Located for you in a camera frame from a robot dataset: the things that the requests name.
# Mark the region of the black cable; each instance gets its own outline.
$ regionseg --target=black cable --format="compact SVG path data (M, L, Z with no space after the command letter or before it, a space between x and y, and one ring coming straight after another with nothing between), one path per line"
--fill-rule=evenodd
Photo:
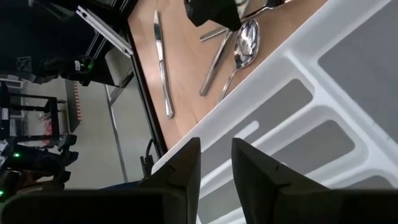
M154 166L154 158L152 155L149 155L150 147L152 144L154 144L155 141L151 139L148 142L147 150L145 152L145 158L144 156L140 157L141 160L141 166L142 166L142 173L144 174L144 178L149 177L152 171L152 167Z
M151 147L152 144L154 144L154 143L155 143L155 142L154 142L153 139L150 139L150 140L149 140L148 146L147 146L147 150L146 150L146 152L145 152L145 157L148 157L148 156L149 156L150 147Z

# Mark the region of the silver spoon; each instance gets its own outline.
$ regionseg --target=silver spoon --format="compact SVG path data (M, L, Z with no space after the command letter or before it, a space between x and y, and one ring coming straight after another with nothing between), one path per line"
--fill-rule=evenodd
M226 96L226 92L239 69L248 66L256 58L260 47L260 28L255 20L247 21L236 35L234 57L236 67L225 83L223 92L217 104Z

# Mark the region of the spoon head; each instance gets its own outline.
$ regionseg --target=spoon head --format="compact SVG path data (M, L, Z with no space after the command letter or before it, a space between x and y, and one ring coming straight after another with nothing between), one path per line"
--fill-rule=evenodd
M260 47L260 28L255 20L245 22L234 45L235 63L238 68L249 65L257 56Z

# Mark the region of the gray floor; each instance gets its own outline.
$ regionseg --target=gray floor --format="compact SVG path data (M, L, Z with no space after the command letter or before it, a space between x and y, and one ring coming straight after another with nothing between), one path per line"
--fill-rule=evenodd
M79 152L80 155L78 160L67 168L72 172L67 188L98 189L123 183L120 156L104 85L90 83L89 86L80 86L79 91L82 122L74 132L78 140L71 150ZM26 92L66 98L62 79L52 80L43 85L27 83ZM127 179L139 180L143 177L139 157L144 155L151 135L135 78L116 100L113 111ZM39 119L40 113L29 113L27 116L29 133L42 133L44 127ZM157 160L153 148L151 152Z

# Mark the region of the butter knife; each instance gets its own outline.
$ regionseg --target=butter knife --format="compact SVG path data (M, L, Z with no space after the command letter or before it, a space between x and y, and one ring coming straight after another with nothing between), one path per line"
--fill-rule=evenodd
M167 78L166 63L164 60L162 26L160 24L159 12L157 10L155 11L154 30L155 30L157 55L159 56L160 76L162 77L163 94L164 94L164 101L165 101L165 108L166 108L166 117L168 119L170 119L170 118L173 118L173 116L174 116L174 108L173 108L173 103L171 100L169 79Z

